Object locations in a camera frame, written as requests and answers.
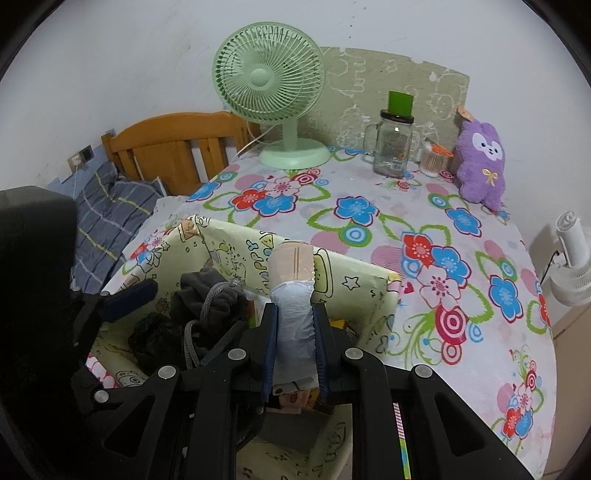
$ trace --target silver screw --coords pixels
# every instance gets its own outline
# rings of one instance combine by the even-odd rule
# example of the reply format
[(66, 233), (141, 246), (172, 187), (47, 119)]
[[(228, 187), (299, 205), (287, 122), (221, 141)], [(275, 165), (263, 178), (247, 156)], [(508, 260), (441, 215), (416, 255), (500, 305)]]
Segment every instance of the silver screw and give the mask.
[(241, 348), (233, 348), (228, 352), (230, 360), (242, 360), (244, 357), (246, 357), (246, 352)]
[(158, 376), (166, 380), (168, 378), (174, 377), (174, 374), (176, 372), (177, 369), (174, 368), (172, 365), (164, 365), (163, 367), (160, 367), (160, 370), (158, 370)]
[(95, 392), (95, 402), (105, 403), (107, 400), (109, 400), (109, 392), (105, 390), (97, 390)]
[(433, 375), (433, 370), (428, 365), (417, 365), (414, 368), (414, 372), (418, 377), (421, 378), (429, 378), (431, 375)]
[(363, 357), (363, 350), (355, 347), (347, 348), (347, 350), (345, 350), (345, 356), (351, 360), (359, 360), (361, 357)]

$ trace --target star print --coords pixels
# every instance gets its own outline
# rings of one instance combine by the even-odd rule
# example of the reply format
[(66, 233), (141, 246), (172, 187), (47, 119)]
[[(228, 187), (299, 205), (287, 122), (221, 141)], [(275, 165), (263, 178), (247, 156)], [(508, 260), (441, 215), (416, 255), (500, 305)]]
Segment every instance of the star print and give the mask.
[(358, 283), (359, 277), (347, 277), (345, 276), (345, 281), (341, 284), (347, 287), (349, 290), (353, 290), (354, 288), (360, 288), (361, 286)]

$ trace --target fan center cap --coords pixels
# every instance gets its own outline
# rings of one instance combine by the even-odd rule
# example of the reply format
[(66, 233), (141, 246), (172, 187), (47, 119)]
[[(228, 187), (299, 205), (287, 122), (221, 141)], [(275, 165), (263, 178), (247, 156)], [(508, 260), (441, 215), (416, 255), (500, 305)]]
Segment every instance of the fan center cap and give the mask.
[(256, 87), (264, 87), (271, 80), (271, 72), (263, 68), (254, 69), (251, 72), (251, 82)]

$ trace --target stuffed animal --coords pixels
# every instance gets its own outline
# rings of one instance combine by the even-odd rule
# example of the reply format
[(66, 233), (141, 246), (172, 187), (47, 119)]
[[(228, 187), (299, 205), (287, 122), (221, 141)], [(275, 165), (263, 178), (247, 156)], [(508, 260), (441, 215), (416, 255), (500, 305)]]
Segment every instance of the stuffed animal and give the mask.
[(470, 203), (480, 203), (494, 212), (501, 209), (505, 191), (505, 153), (501, 139), (491, 124), (480, 123), (469, 113), (462, 123), (456, 154), (462, 160), (457, 178), (462, 182), (460, 195)]

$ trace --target wooden bed frame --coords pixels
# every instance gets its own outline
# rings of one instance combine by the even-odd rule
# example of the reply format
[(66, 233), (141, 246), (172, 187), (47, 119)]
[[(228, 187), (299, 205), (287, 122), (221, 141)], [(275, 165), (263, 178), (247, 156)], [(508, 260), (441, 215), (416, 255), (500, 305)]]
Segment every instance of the wooden bed frame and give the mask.
[[(259, 126), (250, 124), (259, 135)], [(102, 137), (106, 155), (132, 180), (164, 182), (171, 195), (191, 195), (200, 185), (191, 151), (197, 140), (207, 178), (228, 166), (225, 137), (232, 137), (238, 150), (249, 142), (246, 121), (229, 112), (171, 113), (143, 120), (113, 136)]]

